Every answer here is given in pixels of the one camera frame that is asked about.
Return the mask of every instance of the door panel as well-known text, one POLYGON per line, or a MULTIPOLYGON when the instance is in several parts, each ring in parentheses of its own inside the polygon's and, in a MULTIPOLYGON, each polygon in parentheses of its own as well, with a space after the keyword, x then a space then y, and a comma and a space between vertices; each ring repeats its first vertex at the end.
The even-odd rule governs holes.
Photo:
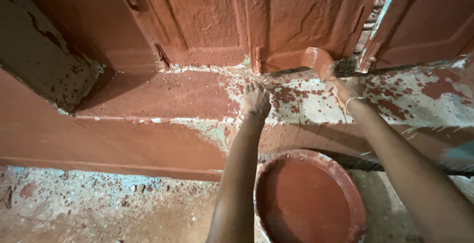
POLYGON ((364 0, 246 0, 254 71, 300 67, 309 46, 334 58, 347 56, 349 37, 357 33, 364 0))
POLYGON ((234 65, 245 58, 244 0, 124 1, 158 59, 160 48, 173 64, 234 65))
POLYGON ((373 55, 374 68, 387 68, 456 57, 474 36, 474 0, 393 0, 362 59, 373 55), (393 18, 396 11, 400 17, 393 18))

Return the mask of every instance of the floor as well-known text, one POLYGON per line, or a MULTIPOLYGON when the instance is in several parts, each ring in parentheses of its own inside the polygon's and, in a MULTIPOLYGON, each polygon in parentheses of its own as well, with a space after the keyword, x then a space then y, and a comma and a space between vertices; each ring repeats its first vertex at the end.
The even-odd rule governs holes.
MULTIPOLYGON (((350 170, 366 204, 365 243, 419 242, 383 172, 350 170)), ((474 178, 452 177, 474 202, 474 178)), ((201 243, 218 184, 96 172, 0 168, 5 243, 201 243)), ((256 229, 255 242, 264 243, 256 229)))

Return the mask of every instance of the paint bucket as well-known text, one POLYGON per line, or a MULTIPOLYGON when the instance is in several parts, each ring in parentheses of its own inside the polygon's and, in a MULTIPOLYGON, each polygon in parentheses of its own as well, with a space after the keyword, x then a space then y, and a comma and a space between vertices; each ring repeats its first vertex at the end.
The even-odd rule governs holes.
POLYGON ((364 207, 364 202, 362 200, 362 196, 359 193, 359 190, 357 186, 354 184, 352 181, 351 177, 347 174, 347 172, 340 166, 337 162, 335 162, 333 159, 329 158, 326 155, 323 155, 319 152, 308 150, 308 149, 292 149, 292 150, 287 150, 284 152, 280 152, 276 154, 275 156, 271 157, 268 161, 266 161, 264 164, 259 165, 259 168, 257 170, 257 176, 256 176, 256 183, 254 186, 254 209, 255 209, 255 219, 257 226, 260 230, 260 232, 263 234, 264 238, 268 243, 275 243, 272 240, 272 235, 268 231, 269 228, 265 224, 264 216, 260 216, 259 209, 263 209, 262 205, 264 202, 261 202, 260 197, 266 197, 267 195, 259 195, 259 192, 262 189, 266 190, 266 187, 264 187, 266 184, 264 183, 266 180, 263 180, 265 177, 267 177, 272 169, 278 167, 279 163, 284 162, 305 162, 311 165, 314 165, 318 167, 318 171, 321 172, 325 177, 327 177, 324 173, 329 174, 332 179, 334 179, 337 184, 339 185, 340 189, 343 192, 339 190, 340 197, 345 197, 347 200, 348 204, 348 212, 350 217, 348 220, 346 220, 346 223, 348 224, 348 232, 347 232, 347 240, 345 240, 345 236, 342 235, 342 240, 341 242, 345 243, 356 243, 358 242, 364 234, 364 230, 366 227, 366 212, 365 212, 365 207, 364 207))

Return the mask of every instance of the debris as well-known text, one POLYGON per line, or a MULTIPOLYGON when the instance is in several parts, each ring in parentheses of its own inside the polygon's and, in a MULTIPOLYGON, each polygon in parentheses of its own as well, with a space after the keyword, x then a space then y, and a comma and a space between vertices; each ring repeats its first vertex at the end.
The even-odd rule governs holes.
POLYGON ((5 205, 6 209, 11 209, 11 185, 0 194, 0 202, 5 205))
POLYGON ((145 185, 144 184, 141 184, 138 186, 137 188, 137 192, 139 195, 143 194, 143 191, 145 190, 145 185))

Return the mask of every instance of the white paint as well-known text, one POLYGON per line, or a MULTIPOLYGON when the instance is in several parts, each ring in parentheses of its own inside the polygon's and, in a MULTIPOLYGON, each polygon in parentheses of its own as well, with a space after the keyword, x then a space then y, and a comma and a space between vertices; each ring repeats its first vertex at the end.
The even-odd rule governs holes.
POLYGON ((82 55, 85 60, 73 56, 61 33, 31 0, 0 0, 0 12, 0 57, 4 61, 0 66, 56 107, 58 113, 70 113, 104 66, 86 55, 82 55))
POLYGON ((411 133, 411 132, 417 130, 418 128, 419 128, 419 127, 413 127, 413 126, 412 126, 412 127, 408 128, 408 129, 406 129, 405 131, 403 131, 402 134, 405 133, 405 132, 411 133))
POLYGON ((469 57, 467 55, 460 55, 460 56, 462 56, 464 58, 462 58, 462 59, 456 61, 455 63, 453 63, 453 65, 451 66, 452 68, 464 69, 466 61, 469 57))
POLYGON ((411 137, 407 138, 407 141, 414 138, 416 135, 418 135, 418 133, 416 133, 416 134, 412 135, 411 137))

